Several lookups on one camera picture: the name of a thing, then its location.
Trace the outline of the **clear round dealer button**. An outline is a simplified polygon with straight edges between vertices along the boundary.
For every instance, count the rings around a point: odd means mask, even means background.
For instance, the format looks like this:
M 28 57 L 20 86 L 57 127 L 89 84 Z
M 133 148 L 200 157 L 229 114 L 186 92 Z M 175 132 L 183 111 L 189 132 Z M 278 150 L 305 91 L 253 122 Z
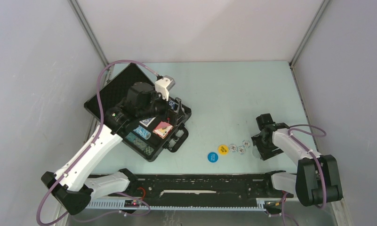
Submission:
M 253 156 L 254 156 L 255 158 L 257 158 L 257 159 L 261 159 L 261 155 L 260 155 L 260 153 L 259 153 L 257 147 L 253 147 L 252 154 L 253 154 Z

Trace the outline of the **black poker set case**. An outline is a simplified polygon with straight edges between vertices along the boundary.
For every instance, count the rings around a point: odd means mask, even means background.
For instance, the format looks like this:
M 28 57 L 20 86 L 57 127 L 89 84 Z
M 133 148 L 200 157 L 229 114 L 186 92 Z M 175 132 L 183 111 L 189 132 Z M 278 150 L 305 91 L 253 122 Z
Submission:
M 153 130 L 161 121 L 167 122 L 167 113 L 165 115 L 156 116 L 155 120 L 148 127 L 145 127 L 140 121 L 151 117 L 135 117 L 121 109 L 121 101 L 127 96 L 128 89 L 137 82 L 144 82 L 154 86 L 156 81 L 151 81 L 138 65 L 129 64 L 114 79 L 112 79 L 109 84 L 100 90 L 99 95 L 102 102 L 101 106 L 98 105 L 97 97 L 93 96 L 84 104 L 84 107 L 98 120 L 100 119 L 100 110 L 103 110 L 104 127 L 109 128 L 111 134 L 121 137 L 122 142 L 133 149 L 141 157 L 147 161 L 154 161 L 164 149 L 169 150 L 171 153 L 175 153 L 188 138 L 189 132 L 185 127 L 185 123 L 191 117 L 192 111 L 182 103 L 184 117 L 179 124 L 173 127 L 168 135 L 162 139 L 154 134 Z M 151 132 L 151 137 L 148 140 L 144 140 L 133 131 L 139 125 Z M 143 155 L 132 143 L 126 140 L 125 137 L 130 132 L 150 145 L 154 149 L 153 154 L 150 156 Z

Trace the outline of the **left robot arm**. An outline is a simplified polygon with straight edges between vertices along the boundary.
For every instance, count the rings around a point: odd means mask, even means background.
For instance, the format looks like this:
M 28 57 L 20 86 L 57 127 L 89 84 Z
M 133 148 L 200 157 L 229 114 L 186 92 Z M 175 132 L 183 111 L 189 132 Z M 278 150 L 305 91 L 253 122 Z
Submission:
M 171 98 L 171 78 L 154 84 L 136 82 L 107 109 L 100 109 L 100 124 L 85 145 L 59 170 L 46 172 L 41 180 L 70 215 L 82 212 L 99 197 L 122 192 L 132 196 L 137 182 L 120 170 L 91 178 L 97 164 L 117 144 L 125 142 L 147 161 L 154 161 L 190 116 L 179 98 Z

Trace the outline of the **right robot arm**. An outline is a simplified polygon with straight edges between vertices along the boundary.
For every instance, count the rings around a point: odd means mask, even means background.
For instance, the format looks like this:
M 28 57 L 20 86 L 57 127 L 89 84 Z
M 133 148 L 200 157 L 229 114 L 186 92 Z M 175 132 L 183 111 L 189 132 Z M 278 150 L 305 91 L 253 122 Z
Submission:
M 329 202 L 342 200 L 336 158 L 311 149 L 294 134 L 297 131 L 312 137 L 325 137 L 326 131 L 315 127 L 320 134 L 314 134 L 303 130 L 303 124 L 289 126 L 283 122 L 276 123 L 269 113 L 258 116 L 256 122 L 260 132 L 251 139 L 260 158 L 266 161 L 284 153 L 297 167 L 295 174 L 284 171 L 272 173 L 271 179 L 262 184 L 265 195 L 274 197 L 284 191 L 296 196 L 303 206 L 320 209 Z

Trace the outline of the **light blue chip stack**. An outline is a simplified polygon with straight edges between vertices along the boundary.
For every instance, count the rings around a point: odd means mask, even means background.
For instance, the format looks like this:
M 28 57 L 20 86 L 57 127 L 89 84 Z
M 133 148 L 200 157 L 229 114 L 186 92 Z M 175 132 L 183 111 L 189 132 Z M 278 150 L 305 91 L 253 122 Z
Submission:
M 144 140 L 148 140 L 151 137 L 151 132 L 149 132 L 148 130 L 146 130 L 144 127 L 140 125 L 137 128 L 135 128 L 133 131 L 136 134 L 138 134 L 140 137 L 142 137 Z

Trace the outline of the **blue small blind button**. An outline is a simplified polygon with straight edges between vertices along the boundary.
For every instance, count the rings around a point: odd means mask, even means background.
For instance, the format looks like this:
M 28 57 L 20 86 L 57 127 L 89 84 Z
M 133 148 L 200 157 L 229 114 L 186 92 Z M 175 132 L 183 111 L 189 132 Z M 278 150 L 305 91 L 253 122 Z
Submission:
M 215 163 L 218 161 L 218 154 L 215 153 L 215 152 L 210 152 L 208 155 L 207 155 L 207 160 L 211 163 Z

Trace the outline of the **red playing card deck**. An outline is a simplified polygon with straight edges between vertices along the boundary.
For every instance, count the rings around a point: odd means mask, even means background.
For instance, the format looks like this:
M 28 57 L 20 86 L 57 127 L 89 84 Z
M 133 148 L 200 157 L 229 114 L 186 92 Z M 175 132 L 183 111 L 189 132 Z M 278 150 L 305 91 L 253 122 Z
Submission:
M 171 124 L 161 121 L 153 130 L 153 133 L 164 139 L 172 129 Z

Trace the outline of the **yellow big blind button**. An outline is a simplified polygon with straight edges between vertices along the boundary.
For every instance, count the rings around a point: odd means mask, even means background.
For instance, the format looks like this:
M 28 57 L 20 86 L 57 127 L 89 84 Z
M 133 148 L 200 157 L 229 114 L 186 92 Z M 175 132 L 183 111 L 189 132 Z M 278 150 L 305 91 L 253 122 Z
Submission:
M 227 155 L 229 153 L 229 147 L 227 145 L 220 145 L 217 150 L 220 155 Z

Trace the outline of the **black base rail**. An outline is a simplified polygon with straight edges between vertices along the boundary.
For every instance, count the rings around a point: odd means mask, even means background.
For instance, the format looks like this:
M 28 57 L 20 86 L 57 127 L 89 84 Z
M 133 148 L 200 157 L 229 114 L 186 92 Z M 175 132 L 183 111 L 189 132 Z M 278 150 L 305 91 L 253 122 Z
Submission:
M 256 208 L 280 200 L 270 174 L 137 174 L 124 192 L 160 208 Z

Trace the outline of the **blue playing card deck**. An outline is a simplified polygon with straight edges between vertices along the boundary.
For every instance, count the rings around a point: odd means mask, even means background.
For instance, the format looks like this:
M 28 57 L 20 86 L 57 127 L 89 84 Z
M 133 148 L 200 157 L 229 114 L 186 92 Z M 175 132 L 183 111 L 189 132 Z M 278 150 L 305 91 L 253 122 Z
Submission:
M 148 119 L 145 119 L 145 120 L 141 120 L 140 123 L 145 126 L 145 127 L 148 127 L 153 121 L 155 120 L 155 117 L 153 118 L 148 118 Z

